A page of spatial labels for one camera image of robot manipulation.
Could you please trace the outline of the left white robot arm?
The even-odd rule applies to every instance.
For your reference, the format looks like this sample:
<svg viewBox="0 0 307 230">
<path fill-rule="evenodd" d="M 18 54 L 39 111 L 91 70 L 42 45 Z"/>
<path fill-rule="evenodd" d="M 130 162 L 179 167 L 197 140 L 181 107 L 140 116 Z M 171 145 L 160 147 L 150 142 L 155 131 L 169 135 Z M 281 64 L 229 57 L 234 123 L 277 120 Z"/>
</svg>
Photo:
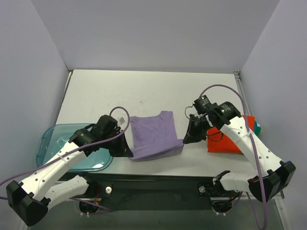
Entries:
<svg viewBox="0 0 307 230">
<path fill-rule="evenodd" d="M 12 179 L 7 184 L 9 206 L 31 227 L 63 201 L 78 195 L 94 196 L 97 185 L 83 176 L 77 175 L 61 184 L 56 182 L 74 165 L 100 149 L 108 150 L 112 157 L 133 157 L 124 132 L 110 115 L 103 115 L 97 123 L 76 130 L 47 163 L 20 182 Z"/>
</svg>

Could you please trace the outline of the purple t shirt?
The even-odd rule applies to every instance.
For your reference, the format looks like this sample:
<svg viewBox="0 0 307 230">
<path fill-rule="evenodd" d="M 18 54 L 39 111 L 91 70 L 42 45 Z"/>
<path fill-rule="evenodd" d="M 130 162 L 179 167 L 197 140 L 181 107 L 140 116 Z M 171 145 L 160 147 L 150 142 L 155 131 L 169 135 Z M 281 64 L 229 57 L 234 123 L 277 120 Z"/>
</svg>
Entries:
<svg viewBox="0 0 307 230">
<path fill-rule="evenodd" d="M 131 161 L 151 161 L 176 156 L 183 151 L 183 140 L 177 138 L 172 111 L 161 111 L 151 117 L 130 118 L 133 157 Z"/>
</svg>

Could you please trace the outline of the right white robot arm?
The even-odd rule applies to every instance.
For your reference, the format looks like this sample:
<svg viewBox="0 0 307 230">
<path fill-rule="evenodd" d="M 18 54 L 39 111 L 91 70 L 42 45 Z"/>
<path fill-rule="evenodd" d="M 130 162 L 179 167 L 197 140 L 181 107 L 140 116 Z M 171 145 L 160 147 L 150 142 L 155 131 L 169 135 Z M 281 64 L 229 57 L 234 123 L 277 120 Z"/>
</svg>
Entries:
<svg viewBox="0 0 307 230">
<path fill-rule="evenodd" d="M 251 193 L 260 202 L 268 202 L 287 187 L 296 171 L 291 161 L 276 156 L 256 134 L 246 127 L 245 117 L 230 102 L 211 103 L 207 96 L 193 104 L 197 115 L 189 115 L 184 144 L 206 140 L 207 131 L 217 128 L 239 148 L 255 170 L 254 174 L 225 170 L 213 178 L 213 191 L 223 196 L 228 191 Z"/>
</svg>

